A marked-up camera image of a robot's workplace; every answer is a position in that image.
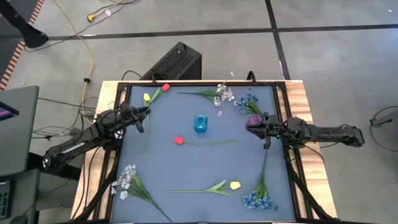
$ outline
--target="black speaker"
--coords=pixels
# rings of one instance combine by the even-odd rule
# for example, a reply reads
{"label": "black speaker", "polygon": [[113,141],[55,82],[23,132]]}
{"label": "black speaker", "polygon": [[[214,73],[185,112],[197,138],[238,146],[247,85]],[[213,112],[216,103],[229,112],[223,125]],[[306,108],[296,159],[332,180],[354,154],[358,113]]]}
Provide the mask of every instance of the black speaker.
{"label": "black speaker", "polygon": [[178,42],[141,80],[201,80],[201,53]]}

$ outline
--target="yellow flower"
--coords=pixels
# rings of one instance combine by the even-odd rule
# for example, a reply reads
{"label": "yellow flower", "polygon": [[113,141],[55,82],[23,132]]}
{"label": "yellow flower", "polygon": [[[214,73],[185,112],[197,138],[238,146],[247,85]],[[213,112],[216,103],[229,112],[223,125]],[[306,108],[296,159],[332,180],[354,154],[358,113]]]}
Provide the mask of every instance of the yellow flower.
{"label": "yellow flower", "polygon": [[144,101],[149,102],[150,101],[150,96],[148,93],[144,94]]}
{"label": "yellow flower", "polygon": [[232,190],[236,190],[241,187],[241,183],[239,181],[232,181],[229,186]]}

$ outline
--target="red flower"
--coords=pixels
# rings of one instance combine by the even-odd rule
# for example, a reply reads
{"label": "red flower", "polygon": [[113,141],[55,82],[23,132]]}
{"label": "red flower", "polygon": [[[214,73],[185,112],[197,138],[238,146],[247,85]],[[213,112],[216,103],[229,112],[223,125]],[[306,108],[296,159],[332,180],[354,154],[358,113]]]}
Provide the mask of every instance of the red flower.
{"label": "red flower", "polygon": [[177,143],[177,144],[183,144],[184,143],[184,138],[180,137],[180,136],[177,136],[177,137],[174,138],[174,142]]}
{"label": "red flower", "polygon": [[167,83],[162,86],[163,91],[167,91],[167,90],[169,90],[169,88],[170,88],[170,85]]}

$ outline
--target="wooden table frame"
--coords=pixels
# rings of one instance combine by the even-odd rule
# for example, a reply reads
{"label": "wooden table frame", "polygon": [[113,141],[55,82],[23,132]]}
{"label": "wooden table frame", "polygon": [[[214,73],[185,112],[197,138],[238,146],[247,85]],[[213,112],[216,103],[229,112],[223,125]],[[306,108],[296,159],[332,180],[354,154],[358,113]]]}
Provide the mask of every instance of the wooden table frame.
{"label": "wooden table frame", "polygon": [[[212,82],[215,85],[225,82],[225,80],[168,80],[168,81],[157,81],[157,83],[170,83],[170,84],[182,84],[182,83],[209,83]],[[277,90],[277,96],[279,100],[279,108],[282,115],[282,119],[286,120],[289,115],[293,117],[298,117],[304,119],[307,123],[312,124],[312,116],[310,108],[307,101],[307,96],[305,94],[305,89],[302,81],[280,81],[280,80],[258,80],[258,83],[276,83],[279,87]],[[148,84],[152,81],[105,81],[102,84],[101,92],[99,94],[98,104],[96,107],[96,114],[99,114],[105,110],[113,109],[116,103],[122,102],[126,99],[126,89],[124,88],[127,84]],[[227,83],[247,83],[250,85],[252,80],[228,80]],[[319,145],[316,143],[307,143],[308,146],[320,153]],[[90,169],[90,186],[87,189],[83,189],[83,175],[80,175],[80,180],[78,188],[75,195],[75,202],[73,204],[71,218],[79,207],[81,198],[83,199],[82,205],[77,210],[76,217],[81,213],[84,207],[84,201],[87,198],[89,202],[95,193],[98,191],[98,187],[101,181],[103,181],[104,175],[108,174],[112,164],[114,152],[106,153],[103,149],[99,149],[95,156],[93,157],[95,149],[86,152],[85,154],[85,164],[91,163]],[[300,178],[305,177],[305,183],[307,189],[317,200],[317,202],[323,207],[323,209],[331,216],[336,217],[336,210],[333,203],[333,198],[331,196],[330,187],[328,183],[328,178],[326,176],[325,165],[323,161],[316,153],[312,152],[306,147],[300,149],[299,151],[290,151],[291,158],[296,158],[296,162],[293,163],[294,169],[296,171],[302,171]],[[85,166],[82,173],[85,172],[85,183],[88,181],[88,171],[89,167]],[[316,215],[312,214],[309,206],[304,200],[301,191],[296,186],[293,192],[296,194],[296,199],[298,203],[298,211],[295,212],[296,216],[301,218],[312,218]],[[107,205],[109,202],[109,188],[104,193],[99,209],[91,214],[96,219],[107,219],[110,217],[110,211],[107,210]]]}

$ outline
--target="blue table surface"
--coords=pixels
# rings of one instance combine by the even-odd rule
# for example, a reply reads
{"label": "blue table surface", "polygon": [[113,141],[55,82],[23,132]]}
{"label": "blue table surface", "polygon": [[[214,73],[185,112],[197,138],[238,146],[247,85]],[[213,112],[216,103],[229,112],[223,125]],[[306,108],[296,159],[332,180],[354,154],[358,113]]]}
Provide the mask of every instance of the blue table surface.
{"label": "blue table surface", "polygon": [[[231,86],[235,98],[247,93],[246,86]],[[133,86],[130,104],[143,106],[144,93],[152,96],[157,87]],[[215,90],[212,86],[171,86],[151,105],[149,143],[145,150],[146,133],[130,126],[124,136],[119,160],[120,174],[129,164],[137,173],[152,198],[174,222],[259,222],[293,221],[294,210],[282,144],[271,139],[267,155],[266,183],[278,210],[248,210],[242,197],[255,190],[261,174],[265,150],[263,141],[249,133],[244,125],[249,114],[237,111],[232,102],[215,107],[208,100],[178,92]],[[275,114],[272,88],[254,86],[251,91],[259,98],[262,111]],[[193,118],[208,117],[208,130],[198,134]],[[175,136],[186,141],[213,142],[227,139],[238,142],[216,146],[177,145]],[[170,190],[205,190],[223,180],[240,181],[241,187],[227,191],[230,197],[213,193],[176,194]],[[114,199],[111,221],[114,223],[167,223],[150,203],[133,196]]]}

